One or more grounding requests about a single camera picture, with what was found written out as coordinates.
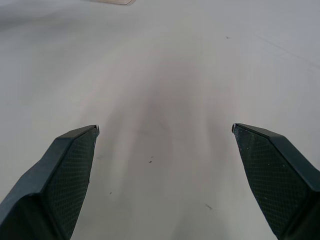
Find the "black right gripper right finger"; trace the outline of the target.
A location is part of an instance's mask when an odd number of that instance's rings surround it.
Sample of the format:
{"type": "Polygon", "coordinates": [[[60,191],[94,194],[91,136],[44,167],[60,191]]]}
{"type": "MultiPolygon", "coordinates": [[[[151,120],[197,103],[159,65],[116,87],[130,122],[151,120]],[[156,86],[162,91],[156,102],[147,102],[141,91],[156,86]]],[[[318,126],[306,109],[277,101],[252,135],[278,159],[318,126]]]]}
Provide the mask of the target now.
{"type": "Polygon", "coordinates": [[[320,240],[320,171],[283,135],[232,126],[249,187],[277,240],[320,240]]]}

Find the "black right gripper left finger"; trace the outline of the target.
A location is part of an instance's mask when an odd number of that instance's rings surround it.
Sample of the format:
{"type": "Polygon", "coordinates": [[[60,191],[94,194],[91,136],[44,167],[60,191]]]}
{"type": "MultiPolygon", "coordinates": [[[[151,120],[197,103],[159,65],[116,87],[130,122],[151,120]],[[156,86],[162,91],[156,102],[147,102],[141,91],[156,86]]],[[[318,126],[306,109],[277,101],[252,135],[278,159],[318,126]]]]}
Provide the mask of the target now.
{"type": "Polygon", "coordinates": [[[0,203],[0,240],[70,240],[82,209],[98,125],[58,136],[0,203]]]}

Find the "light wooden letter tray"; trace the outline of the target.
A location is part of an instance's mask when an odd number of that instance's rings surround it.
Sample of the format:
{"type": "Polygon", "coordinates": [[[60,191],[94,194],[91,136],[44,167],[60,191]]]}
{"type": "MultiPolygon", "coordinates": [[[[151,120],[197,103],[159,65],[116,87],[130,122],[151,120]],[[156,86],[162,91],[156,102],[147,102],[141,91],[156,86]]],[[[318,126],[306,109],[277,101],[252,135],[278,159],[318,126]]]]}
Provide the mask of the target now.
{"type": "Polygon", "coordinates": [[[84,0],[84,1],[126,6],[134,3],[136,0],[84,0]]]}

